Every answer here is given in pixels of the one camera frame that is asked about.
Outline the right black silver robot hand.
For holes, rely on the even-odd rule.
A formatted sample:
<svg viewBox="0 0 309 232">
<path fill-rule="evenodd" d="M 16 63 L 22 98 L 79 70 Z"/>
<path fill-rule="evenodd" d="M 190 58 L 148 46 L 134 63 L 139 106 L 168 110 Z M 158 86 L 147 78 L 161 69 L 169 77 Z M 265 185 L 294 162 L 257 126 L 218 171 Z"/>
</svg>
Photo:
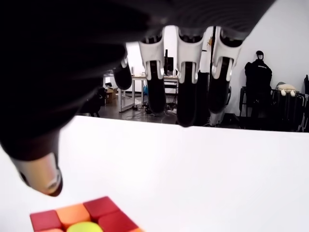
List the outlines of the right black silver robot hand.
<svg viewBox="0 0 309 232">
<path fill-rule="evenodd" d="M 204 33 L 216 27 L 209 110 L 225 106 L 242 43 L 271 0 L 3 0 L 0 3 L 0 144 L 22 181 L 48 196 L 62 191 L 60 130 L 113 70 L 132 83 L 126 43 L 138 42 L 149 106 L 165 109 L 164 29 L 177 28 L 177 120 L 202 115 L 199 72 Z"/>
</svg>

